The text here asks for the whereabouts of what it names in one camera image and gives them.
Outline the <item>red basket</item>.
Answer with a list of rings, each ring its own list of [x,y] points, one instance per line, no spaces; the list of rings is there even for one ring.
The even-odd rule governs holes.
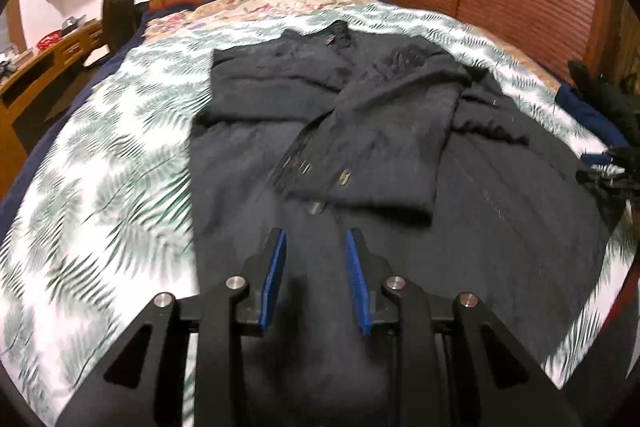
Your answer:
[[[59,29],[49,32],[47,35],[43,36],[36,44],[36,47],[39,51],[45,51],[49,49],[51,46],[55,46],[62,39],[62,31]]]

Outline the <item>black garment pile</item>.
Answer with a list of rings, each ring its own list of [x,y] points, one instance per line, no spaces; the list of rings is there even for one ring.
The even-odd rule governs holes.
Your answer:
[[[639,124],[626,96],[611,83],[593,78],[581,61],[568,61],[567,67],[582,98],[615,124],[630,145],[638,146]]]

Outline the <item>palm leaf bedspread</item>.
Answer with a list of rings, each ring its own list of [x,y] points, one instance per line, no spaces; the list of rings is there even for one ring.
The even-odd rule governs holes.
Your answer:
[[[1,361],[34,424],[51,426],[96,361],[154,291],[195,291],[186,138],[209,92],[215,46],[351,28],[421,36],[488,67],[526,115],[577,154],[600,141],[553,103],[539,74],[492,37],[442,13],[343,1],[258,20],[171,26],[117,60],[46,155],[6,196],[1,232]]]

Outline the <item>floral orange quilt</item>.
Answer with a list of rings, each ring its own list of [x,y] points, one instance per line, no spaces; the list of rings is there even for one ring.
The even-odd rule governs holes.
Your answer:
[[[326,15],[339,10],[355,25],[372,32],[408,32],[437,43],[466,64],[482,64],[508,77],[536,77],[551,92],[561,83],[524,52],[490,32],[434,11],[404,9],[384,0],[212,0],[197,8],[155,13],[142,25],[145,43],[162,40],[183,28],[216,27],[235,22],[288,16]]]

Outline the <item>black jacket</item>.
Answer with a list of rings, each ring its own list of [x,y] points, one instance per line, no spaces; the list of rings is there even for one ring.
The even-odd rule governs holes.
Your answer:
[[[255,426],[381,425],[387,339],[358,329],[345,239],[429,293],[473,291],[538,361],[600,275],[622,207],[485,69],[335,22],[217,50],[189,143],[198,285],[288,236],[268,336],[244,343]]]

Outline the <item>dark wooden chair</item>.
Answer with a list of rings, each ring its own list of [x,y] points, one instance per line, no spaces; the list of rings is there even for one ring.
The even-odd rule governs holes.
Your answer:
[[[103,0],[102,32],[111,55],[115,55],[136,31],[134,0]]]

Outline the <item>wooden desk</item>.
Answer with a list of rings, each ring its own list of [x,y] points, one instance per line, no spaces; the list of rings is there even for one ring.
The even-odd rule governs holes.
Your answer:
[[[104,45],[102,22],[89,20],[40,51],[1,85],[1,196],[20,173],[28,153],[14,124],[58,77]]]

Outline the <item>navy bed sheet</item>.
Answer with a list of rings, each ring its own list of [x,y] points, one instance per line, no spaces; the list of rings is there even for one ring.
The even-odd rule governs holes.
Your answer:
[[[141,25],[137,29],[136,33],[98,70],[96,75],[91,78],[91,80],[85,85],[85,87],[82,88],[76,98],[74,98],[74,101],[70,108],[67,109],[63,116],[58,121],[55,121],[53,126],[47,130],[47,132],[43,135],[43,137],[39,140],[39,142],[32,150],[32,153],[30,153],[27,157],[25,165],[14,180],[8,193],[6,193],[6,196],[4,196],[1,201],[1,239],[6,238],[6,233],[9,232],[9,229],[11,228],[13,220],[17,214],[17,210],[20,209],[21,202],[25,196],[27,189],[29,188],[29,184],[32,183],[32,179],[34,179],[34,176],[40,164],[47,156],[47,153],[49,152],[55,139],[58,137],[58,134],[62,131],[62,129],[66,125],[66,122],[70,120],[70,117],[72,117],[78,111],[78,109],[80,109],[81,106],[83,106],[88,101],[92,89],[96,87],[96,85],[100,81],[104,80],[108,76],[114,75],[115,72],[119,70],[119,67],[122,66],[122,63],[125,61],[127,53],[137,46],[142,45],[145,27],[149,22],[152,22],[152,20],[156,20],[157,18],[164,17],[166,15],[177,13],[182,10],[193,11],[195,8],[196,5],[192,3],[174,3],[172,5],[169,5],[167,8],[147,10],[143,13]]]

